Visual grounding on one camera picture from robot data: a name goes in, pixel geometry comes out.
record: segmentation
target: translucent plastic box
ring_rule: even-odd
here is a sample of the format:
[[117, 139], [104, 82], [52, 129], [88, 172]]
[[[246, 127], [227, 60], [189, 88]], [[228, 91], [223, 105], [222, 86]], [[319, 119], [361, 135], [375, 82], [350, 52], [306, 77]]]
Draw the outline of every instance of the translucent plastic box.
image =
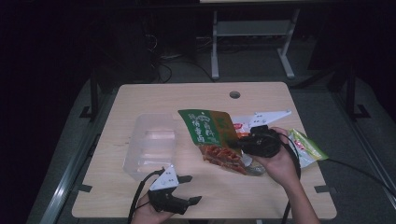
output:
[[141, 181], [173, 162], [176, 123], [171, 114], [142, 114], [135, 123], [123, 170]]

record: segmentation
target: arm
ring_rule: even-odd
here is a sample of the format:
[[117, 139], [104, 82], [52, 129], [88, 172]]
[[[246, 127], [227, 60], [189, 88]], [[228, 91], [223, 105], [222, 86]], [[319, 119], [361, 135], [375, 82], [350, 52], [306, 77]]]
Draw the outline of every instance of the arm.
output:
[[[280, 128], [273, 129], [278, 133], [288, 135], [286, 130]], [[285, 136], [281, 135], [280, 138], [286, 144], [289, 142]], [[286, 191], [295, 223], [319, 223], [315, 210], [311, 202], [309, 202], [300, 179], [296, 174], [290, 154], [285, 148], [281, 147], [280, 151], [273, 158], [251, 157], [261, 163], [268, 175]]]
[[145, 194], [137, 203], [137, 209], [134, 211], [131, 224], [160, 224], [172, 215], [173, 213], [155, 211], [149, 203], [149, 196]]

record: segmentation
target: white triangular marker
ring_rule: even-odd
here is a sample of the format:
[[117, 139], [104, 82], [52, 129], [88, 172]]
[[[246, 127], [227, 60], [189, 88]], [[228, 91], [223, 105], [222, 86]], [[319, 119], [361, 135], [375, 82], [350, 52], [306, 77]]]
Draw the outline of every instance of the white triangular marker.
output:
[[275, 112], [256, 112], [248, 123], [249, 128], [269, 124], [277, 119], [282, 119], [291, 114], [291, 110], [275, 111]]
[[176, 171], [173, 165], [169, 166], [157, 180], [149, 187], [150, 190], [170, 189], [178, 186]]

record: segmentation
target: person's left hand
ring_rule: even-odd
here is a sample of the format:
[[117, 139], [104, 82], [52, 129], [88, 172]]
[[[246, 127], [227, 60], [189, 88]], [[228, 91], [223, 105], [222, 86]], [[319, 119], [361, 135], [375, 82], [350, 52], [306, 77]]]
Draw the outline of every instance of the person's left hand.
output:
[[154, 207], [149, 203], [149, 196], [147, 194], [139, 199], [136, 207], [139, 208], [134, 211], [131, 224], [160, 224], [174, 214], [155, 211]]

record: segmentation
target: wooden table top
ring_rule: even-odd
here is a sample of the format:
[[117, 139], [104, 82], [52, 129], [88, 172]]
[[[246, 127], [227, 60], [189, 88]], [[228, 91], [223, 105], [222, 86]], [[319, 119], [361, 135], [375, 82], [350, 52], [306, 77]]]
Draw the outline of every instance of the wooden table top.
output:
[[[238, 99], [230, 97], [239, 91]], [[188, 199], [203, 196], [184, 216], [173, 218], [282, 218], [288, 198], [271, 177], [245, 176], [226, 171], [202, 160], [179, 109], [206, 109], [249, 116], [254, 112], [291, 110], [291, 115], [269, 126], [296, 129], [304, 126], [282, 82], [194, 83], [124, 85], [120, 88], [98, 142], [83, 185], [73, 206], [75, 217], [128, 217], [139, 185], [122, 165], [137, 117], [145, 113], [170, 113], [177, 123], [174, 165], [178, 175], [192, 175], [190, 183], [181, 184], [174, 196]], [[302, 170], [302, 183], [319, 218], [330, 219], [336, 210], [329, 192], [316, 193], [315, 186], [326, 185], [315, 162]], [[142, 192], [147, 192], [148, 182]]]

